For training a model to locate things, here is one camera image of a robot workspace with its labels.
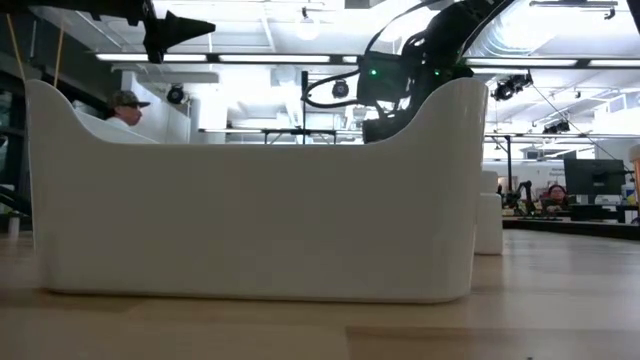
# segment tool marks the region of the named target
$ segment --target computer monitor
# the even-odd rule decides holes
[[[571,195],[620,195],[626,183],[622,160],[564,160],[567,192]]]

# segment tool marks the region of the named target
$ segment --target man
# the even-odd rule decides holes
[[[109,99],[109,110],[111,117],[107,123],[129,130],[130,127],[136,126],[142,118],[140,109],[149,106],[149,102],[139,101],[136,94],[129,90],[116,91]]]

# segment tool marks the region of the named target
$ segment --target baseball cap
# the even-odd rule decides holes
[[[118,90],[109,99],[108,105],[109,109],[115,109],[118,106],[139,106],[141,108],[145,106],[149,106],[149,102],[140,101],[136,94],[133,91],[129,90]]]

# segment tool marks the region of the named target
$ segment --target person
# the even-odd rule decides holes
[[[142,118],[140,109],[149,106],[149,102],[140,101],[133,91],[119,90],[113,93],[109,99],[110,117],[107,123],[129,130],[132,126],[136,126]]]
[[[547,190],[547,197],[542,200],[542,208],[548,213],[569,210],[567,190],[558,184],[551,185]]]

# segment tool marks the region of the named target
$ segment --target ceiling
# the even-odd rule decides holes
[[[349,2],[345,4],[344,0],[155,0],[154,4],[159,17],[171,10],[178,16],[217,25],[215,33],[187,41],[172,48],[171,52],[361,54],[373,34],[417,2],[386,0],[368,9],[351,9]],[[317,26],[301,24],[302,6],[308,8],[309,17],[317,22]],[[53,23],[64,21],[66,31],[93,51],[144,52],[142,26],[131,27],[117,18],[96,22],[88,14],[73,11],[50,8],[39,11]],[[620,0],[616,15],[605,20],[609,11],[537,8],[530,6],[529,0],[516,0],[482,31],[466,55],[640,58],[640,36],[626,1]],[[423,29],[435,14],[435,10],[423,9],[394,23],[377,42],[377,50],[397,52],[403,39]],[[299,98],[299,92],[273,90],[299,86],[299,76],[293,83],[281,81],[278,66],[138,64],[125,68],[159,74],[159,80],[150,84],[159,94],[168,86],[167,82],[163,83],[162,75],[216,72],[219,74],[216,86],[226,93],[229,101],[229,120],[238,124],[242,122],[249,126],[252,120],[261,120],[260,124],[264,124],[264,119],[272,119],[276,124],[278,116],[287,114],[294,118],[296,112],[300,112],[293,104]],[[313,82],[351,68],[294,67],[294,72],[302,70],[310,72]],[[505,76],[484,75],[481,79],[495,88],[496,81]],[[506,102],[490,99],[487,131],[539,133],[545,124],[558,119],[557,110],[563,116],[569,116],[576,125],[580,124],[582,131],[593,131],[597,109],[606,110],[612,99],[640,89],[638,70],[533,70],[532,76],[537,90],[527,88]],[[349,81],[352,94],[356,80]],[[318,89],[315,99],[333,102],[330,89],[331,86]],[[350,111],[345,108],[331,110],[342,116],[340,126],[353,124],[349,122]],[[308,107],[307,112],[321,114],[327,110]],[[335,126],[330,119],[326,117],[325,126]]]

